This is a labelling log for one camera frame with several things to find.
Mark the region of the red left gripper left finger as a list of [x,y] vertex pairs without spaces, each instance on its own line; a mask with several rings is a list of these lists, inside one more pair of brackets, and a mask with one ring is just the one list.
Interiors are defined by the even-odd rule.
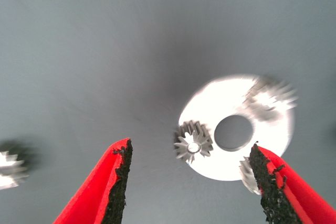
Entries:
[[110,145],[54,223],[121,223],[132,153],[130,138]]

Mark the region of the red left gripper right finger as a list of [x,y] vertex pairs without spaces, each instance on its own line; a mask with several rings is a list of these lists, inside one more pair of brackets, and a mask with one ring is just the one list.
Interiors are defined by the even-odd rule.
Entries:
[[268,223],[335,223],[335,209],[280,156],[254,144],[249,163]]

